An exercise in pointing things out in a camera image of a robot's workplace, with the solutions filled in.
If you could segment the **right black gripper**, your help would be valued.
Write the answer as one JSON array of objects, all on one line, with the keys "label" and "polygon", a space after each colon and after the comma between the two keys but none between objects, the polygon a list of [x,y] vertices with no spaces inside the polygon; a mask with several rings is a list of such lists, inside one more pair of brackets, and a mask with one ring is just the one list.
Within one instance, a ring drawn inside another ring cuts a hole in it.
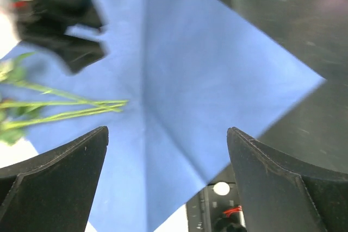
[{"label": "right black gripper", "polygon": [[71,73],[104,58],[100,42],[66,33],[76,25],[102,30],[93,0],[13,0],[13,11],[19,38],[55,52]]}]

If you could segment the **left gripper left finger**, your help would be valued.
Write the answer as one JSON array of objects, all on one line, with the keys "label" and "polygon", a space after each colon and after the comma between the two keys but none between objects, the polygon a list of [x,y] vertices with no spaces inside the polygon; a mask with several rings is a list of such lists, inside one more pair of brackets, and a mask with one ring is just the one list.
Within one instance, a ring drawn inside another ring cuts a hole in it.
[{"label": "left gripper left finger", "polygon": [[84,231],[107,145],[102,126],[1,168],[1,231]]}]

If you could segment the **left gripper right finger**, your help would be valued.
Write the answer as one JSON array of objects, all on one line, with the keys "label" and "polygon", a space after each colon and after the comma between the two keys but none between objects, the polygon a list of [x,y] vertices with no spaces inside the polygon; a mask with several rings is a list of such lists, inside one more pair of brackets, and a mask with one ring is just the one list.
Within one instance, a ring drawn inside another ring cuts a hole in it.
[{"label": "left gripper right finger", "polygon": [[347,231],[347,174],[271,148],[236,127],[227,145],[247,231]]}]

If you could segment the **blue wrapping paper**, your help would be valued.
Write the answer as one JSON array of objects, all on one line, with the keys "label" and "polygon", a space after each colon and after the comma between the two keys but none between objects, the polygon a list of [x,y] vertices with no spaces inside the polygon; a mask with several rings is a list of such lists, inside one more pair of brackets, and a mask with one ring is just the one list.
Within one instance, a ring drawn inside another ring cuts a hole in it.
[{"label": "blue wrapping paper", "polygon": [[165,224],[228,164],[228,128],[260,136],[323,78],[219,0],[96,0],[107,56],[68,74],[54,54],[18,44],[1,12],[1,57],[25,60],[36,83],[92,99],[126,99],[121,113],[36,125],[1,164],[98,127],[109,145],[89,217],[92,231],[184,231]]}]

